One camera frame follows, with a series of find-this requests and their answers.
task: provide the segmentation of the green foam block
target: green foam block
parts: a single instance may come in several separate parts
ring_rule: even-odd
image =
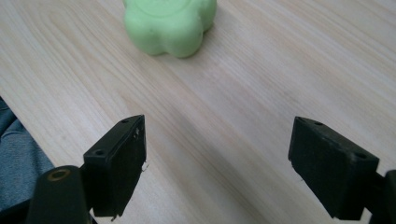
[[[150,55],[191,56],[216,15],[216,0],[124,0],[124,23],[137,48]]]

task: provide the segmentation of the light wood surface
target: light wood surface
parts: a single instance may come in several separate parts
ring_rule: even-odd
[[[123,12],[0,2],[0,95],[55,165],[146,116],[149,167],[114,223],[355,223],[330,219],[291,168],[295,116],[396,168],[395,1],[219,0],[184,60],[138,51]]]

